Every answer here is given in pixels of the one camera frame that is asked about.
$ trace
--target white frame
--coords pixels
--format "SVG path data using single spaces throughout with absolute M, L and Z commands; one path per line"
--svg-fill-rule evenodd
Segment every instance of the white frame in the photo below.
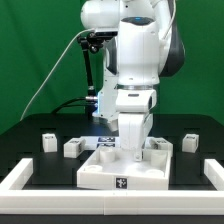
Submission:
M 32 166 L 32 159 L 22 159 L 2 181 L 0 214 L 224 214 L 223 191 L 21 190 L 32 175 Z M 220 176 L 216 167 L 214 160 L 205 161 L 213 181 Z

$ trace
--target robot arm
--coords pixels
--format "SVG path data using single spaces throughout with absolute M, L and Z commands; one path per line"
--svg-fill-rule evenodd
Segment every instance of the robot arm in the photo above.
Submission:
M 96 33 L 118 31 L 117 37 L 105 44 L 104 85 L 93 116 L 104 118 L 112 128 L 118 118 L 121 148 L 133 150 L 136 161 L 142 160 L 141 150 L 152 127 L 153 86 L 159 83 L 159 75 L 168 71 L 167 59 L 173 53 L 170 6 L 169 0 L 90 0 L 81 13 L 83 25 L 96 28 Z M 113 54 L 112 71 L 109 62 Z

